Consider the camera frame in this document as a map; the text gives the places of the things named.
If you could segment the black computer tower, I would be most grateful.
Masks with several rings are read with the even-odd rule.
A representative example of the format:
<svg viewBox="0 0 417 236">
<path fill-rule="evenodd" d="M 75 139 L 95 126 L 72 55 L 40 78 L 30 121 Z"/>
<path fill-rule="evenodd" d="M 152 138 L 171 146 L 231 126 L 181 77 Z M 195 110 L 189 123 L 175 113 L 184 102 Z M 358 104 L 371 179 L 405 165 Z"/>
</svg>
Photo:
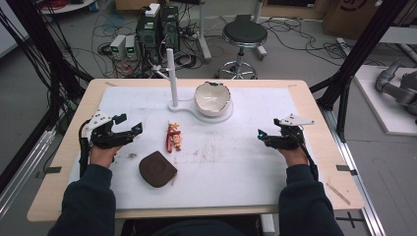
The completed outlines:
<svg viewBox="0 0 417 236">
<path fill-rule="evenodd" d="M 141 49 L 142 61 L 149 64 L 159 64 L 159 44 L 161 43 L 159 12 L 153 13 L 150 7 L 141 9 L 136 34 Z"/>
<path fill-rule="evenodd" d="M 180 50 L 178 13 L 177 6 L 164 6 L 160 15 L 165 46 L 175 52 Z"/>
</svg>

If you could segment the aluminium rail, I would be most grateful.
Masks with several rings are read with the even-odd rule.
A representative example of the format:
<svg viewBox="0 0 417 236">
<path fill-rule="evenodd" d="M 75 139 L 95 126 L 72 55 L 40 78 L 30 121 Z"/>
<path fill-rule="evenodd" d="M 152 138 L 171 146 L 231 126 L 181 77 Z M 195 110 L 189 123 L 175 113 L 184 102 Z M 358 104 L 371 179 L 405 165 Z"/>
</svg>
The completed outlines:
<svg viewBox="0 0 417 236">
<path fill-rule="evenodd" d="M 37 165 L 43 159 L 56 137 L 56 129 L 44 131 L 26 155 L 17 173 L 12 177 L 5 190 L 0 194 L 0 221 L 9 211 L 20 191 L 29 180 Z"/>
<path fill-rule="evenodd" d="M 328 124 L 331 135 L 335 140 L 341 155 L 346 162 L 346 170 L 353 177 L 353 181 L 358 187 L 359 193 L 361 194 L 362 199 L 364 200 L 364 206 L 361 208 L 361 213 L 367 225 L 367 228 L 371 236 L 386 236 L 386 232 L 382 226 L 382 223 L 378 217 L 378 214 L 373 206 L 372 200 L 366 190 L 364 182 L 361 178 L 359 170 L 354 161 L 353 155 L 349 149 L 347 143 L 345 143 L 340 135 L 336 131 L 336 121 L 335 115 L 332 111 L 325 111 L 321 109 L 322 115 L 324 116 L 325 121 Z"/>
</svg>

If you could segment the white stand with pole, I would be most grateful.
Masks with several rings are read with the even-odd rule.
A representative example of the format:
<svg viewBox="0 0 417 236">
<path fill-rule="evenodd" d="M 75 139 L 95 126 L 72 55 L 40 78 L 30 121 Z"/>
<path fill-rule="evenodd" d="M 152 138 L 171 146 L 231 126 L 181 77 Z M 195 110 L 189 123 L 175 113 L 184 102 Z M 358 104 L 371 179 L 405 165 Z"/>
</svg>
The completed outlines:
<svg viewBox="0 0 417 236">
<path fill-rule="evenodd" d="M 181 100 L 178 98 L 178 89 L 177 89 L 177 77 L 175 71 L 175 63 L 174 63 L 174 52 L 172 48 L 168 48 L 166 50 L 167 56 L 167 70 L 168 70 L 168 81 L 170 83 L 171 88 L 171 96 L 172 100 L 168 103 L 168 108 L 172 112 L 189 112 L 194 115 L 198 120 L 209 123 L 209 124 L 218 124 L 226 121 L 229 119 L 233 114 L 233 102 L 232 98 L 230 101 L 230 105 L 226 112 L 223 115 L 218 117 L 208 117 L 203 115 L 199 112 L 197 105 L 194 100 L 194 95 L 189 100 Z"/>
</svg>

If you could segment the red and orange toy figure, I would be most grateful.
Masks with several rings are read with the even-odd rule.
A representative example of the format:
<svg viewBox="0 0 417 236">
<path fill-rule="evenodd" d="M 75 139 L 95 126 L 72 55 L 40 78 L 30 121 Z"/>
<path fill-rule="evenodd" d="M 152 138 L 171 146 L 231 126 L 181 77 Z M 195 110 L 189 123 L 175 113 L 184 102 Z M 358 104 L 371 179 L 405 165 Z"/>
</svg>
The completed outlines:
<svg viewBox="0 0 417 236">
<path fill-rule="evenodd" d="M 181 131 L 179 130 L 179 125 L 177 123 L 169 123 L 167 132 L 166 132 L 166 140 L 165 140 L 165 148 L 166 150 L 171 153 L 174 150 L 180 151 L 181 150 Z"/>
</svg>

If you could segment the person's left hand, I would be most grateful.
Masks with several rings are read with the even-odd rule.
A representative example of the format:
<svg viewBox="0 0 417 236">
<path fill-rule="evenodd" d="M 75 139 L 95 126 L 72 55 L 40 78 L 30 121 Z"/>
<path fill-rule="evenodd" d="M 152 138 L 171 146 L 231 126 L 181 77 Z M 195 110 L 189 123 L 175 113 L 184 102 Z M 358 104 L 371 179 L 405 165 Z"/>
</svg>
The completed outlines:
<svg viewBox="0 0 417 236">
<path fill-rule="evenodd" d="M 92 146 L 89 151 L 89 163 L 108 168 L 119 149 L 120 147 L 102 149 L 97 146 Z"/>
</svg>

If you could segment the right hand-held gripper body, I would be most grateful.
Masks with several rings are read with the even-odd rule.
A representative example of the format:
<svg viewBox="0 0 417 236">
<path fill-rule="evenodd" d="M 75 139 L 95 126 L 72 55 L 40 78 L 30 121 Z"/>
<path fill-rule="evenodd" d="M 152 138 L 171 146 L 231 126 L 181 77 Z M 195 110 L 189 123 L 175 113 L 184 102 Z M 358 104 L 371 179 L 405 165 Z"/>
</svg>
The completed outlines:
<svg viewBox="0 0 417 236">
<path fill-rule="evenodd" d="M 270 141 L 266 141 L 266 146 L 275 149 L 296 149 L 304 144 L 303 125 L 314 125 L 315 121 L 303 118 L 298 115 L 279 119 L 285 128 L 280 129 L 279 136 L 271 136 Z"/>
</svg>

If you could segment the grey power supply unit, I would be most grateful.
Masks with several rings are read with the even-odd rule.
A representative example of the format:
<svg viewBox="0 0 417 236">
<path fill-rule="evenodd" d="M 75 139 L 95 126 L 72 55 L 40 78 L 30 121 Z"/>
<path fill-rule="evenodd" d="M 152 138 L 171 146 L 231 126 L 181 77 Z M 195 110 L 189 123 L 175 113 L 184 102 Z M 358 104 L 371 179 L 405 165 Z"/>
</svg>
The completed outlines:
<svg viewBox="0 0 417 236">
<path fill-rule="evenodd" d="M 126 36 L 126 55 L 129 60 L 137 60 L 137 45 L 136 45 L 136 38 L 133 35 Z"/>
<path fill-rule="evenodd" d="M 117 35 L 110 43 L 110 49 L 115 60 L 123 60 L 126 56 L 126 36 Z"/>
</svg>

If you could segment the white table mat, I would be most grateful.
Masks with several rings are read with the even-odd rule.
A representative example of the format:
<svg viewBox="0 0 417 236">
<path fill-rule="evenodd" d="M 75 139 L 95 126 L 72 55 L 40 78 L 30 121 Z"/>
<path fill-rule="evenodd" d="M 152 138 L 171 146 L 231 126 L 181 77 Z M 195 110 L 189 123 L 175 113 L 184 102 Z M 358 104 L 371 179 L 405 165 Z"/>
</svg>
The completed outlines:
<svg viewBox="0 0 417 236">
<path fill-rule="evenodd" d="M 273 123 L 270 135 L 278 135 Z M 203 130 L 197 142 L 181 131 L 181 150 L 169 153 L 166 132 L 153 140 L 143 134 L 122 147 L 111 165 L 111 189 L 116 207 L 122 209 L 274 206 L 285 185 L 286 163 L 273 148 L 255 135 L 224 142 L 222 134 Z M 139 171 L 140 161 L 162 152 L 177 174 L 161 188 L 148 184 Z"/>
</svg>

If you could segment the round white table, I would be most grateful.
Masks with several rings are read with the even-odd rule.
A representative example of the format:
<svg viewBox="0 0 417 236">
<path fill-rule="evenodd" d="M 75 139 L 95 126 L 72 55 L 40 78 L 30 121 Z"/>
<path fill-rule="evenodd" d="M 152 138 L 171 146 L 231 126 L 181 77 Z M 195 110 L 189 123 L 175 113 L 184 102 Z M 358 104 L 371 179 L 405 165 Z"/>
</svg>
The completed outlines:
<svg viewBox="0 0 417 236">
<path fill-rule="evenodd" d="M 96 0 L 84 0 L 84 2 L 80 4 L 72 4 L 67 2 L 65 5 L 59 5 L 55 7 L 50 7 L 46 3 L 43 3 L 42 7 L 40 8 L 40 12 L 44 15 L 62 14 L 81 10 L 85 7 L 89 7 L 90 5 L 94 5 L 95 3 Z"/>
</svg>

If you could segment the person's right hand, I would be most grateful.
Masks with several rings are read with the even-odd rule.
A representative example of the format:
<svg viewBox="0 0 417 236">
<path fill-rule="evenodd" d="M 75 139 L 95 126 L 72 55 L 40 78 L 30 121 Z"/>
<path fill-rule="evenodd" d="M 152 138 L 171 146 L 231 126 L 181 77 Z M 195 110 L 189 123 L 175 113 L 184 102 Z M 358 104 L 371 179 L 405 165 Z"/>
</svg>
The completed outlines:
<svg viewBox="0 0 417 236">
<path fill-rule="evenodd" d="M 300 147 L 291 150 L 280 149 L 278 152 L 283 155 L 288 167 L 309 163 L 306 153 Z"/>
</svg>

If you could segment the white eggshell-shaped bowl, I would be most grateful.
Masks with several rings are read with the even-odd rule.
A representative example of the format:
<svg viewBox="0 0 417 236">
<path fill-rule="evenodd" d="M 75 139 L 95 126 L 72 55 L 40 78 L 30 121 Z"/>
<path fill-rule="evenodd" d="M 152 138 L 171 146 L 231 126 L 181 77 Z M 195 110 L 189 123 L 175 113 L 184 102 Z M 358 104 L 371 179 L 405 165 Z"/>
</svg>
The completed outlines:
<svg viewBox="0 0 417 236">
<path fill-rule="evenodd" d="M 208 117 L 218 117 L 228 109 L 231 94 L 223 83 L 204 82 L 196 88 L 194 100 L 200 113 Z"/>
</svg>

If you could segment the white platform board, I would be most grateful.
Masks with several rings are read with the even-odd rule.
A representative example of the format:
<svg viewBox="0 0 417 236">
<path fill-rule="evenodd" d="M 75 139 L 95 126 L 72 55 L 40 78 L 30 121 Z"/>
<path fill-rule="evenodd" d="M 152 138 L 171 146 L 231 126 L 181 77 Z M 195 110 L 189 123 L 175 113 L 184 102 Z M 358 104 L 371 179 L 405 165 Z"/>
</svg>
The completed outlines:
<svg viewBox="0 0 417 236">
<path fill-rule="evenodd" d="M 417 116 L 407 112 L 393 97 L 375 89 L 377 77 L 385 69 L 383 66 L 363 65 L 355 75 L 355 82 L 386 134 L 417 137 Z"/>
</svg>

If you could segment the white box on computer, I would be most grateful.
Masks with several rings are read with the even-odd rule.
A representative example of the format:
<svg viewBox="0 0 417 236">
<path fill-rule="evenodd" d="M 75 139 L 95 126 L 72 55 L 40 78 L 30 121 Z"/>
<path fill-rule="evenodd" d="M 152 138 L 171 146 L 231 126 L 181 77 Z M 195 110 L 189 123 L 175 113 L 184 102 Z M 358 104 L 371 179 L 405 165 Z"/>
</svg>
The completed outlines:
<svg viewBox="0 0 417 236">
<path fill-rule="evenodd" d="M 155 18 L 159 13 L 160 5 L 158 3 L 151 3 L 147 10 L 145 11 L 145 15 L 150 18 Z"/>
</svg>

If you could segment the cardboard box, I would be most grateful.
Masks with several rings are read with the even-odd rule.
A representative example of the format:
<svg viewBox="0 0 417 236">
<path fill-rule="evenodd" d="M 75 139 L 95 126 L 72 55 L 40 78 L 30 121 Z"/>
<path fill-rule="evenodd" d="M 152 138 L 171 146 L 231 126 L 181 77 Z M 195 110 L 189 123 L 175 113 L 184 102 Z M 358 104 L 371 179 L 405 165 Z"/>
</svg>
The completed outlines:
<svg viewBox="0 0 417 236">
<path fill-rule="evenodd" d="M 329 0 L 324 34 L 358 39 L 385 0 Z"/>
</svg>

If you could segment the brown rounded square pad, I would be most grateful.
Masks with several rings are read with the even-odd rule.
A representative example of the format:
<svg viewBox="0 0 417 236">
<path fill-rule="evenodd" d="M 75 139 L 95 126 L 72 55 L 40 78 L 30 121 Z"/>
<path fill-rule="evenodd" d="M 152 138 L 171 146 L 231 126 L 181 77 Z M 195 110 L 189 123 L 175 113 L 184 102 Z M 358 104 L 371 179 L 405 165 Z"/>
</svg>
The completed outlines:
<svg viewBox="0 0 417 236">
<path fill-rule="evenodd" d="M 144 157 L 139 163 L 144 180 L 154 188 L 161 188 L 177 174 L 177 169 L 157 150 Z"/>
</svg>

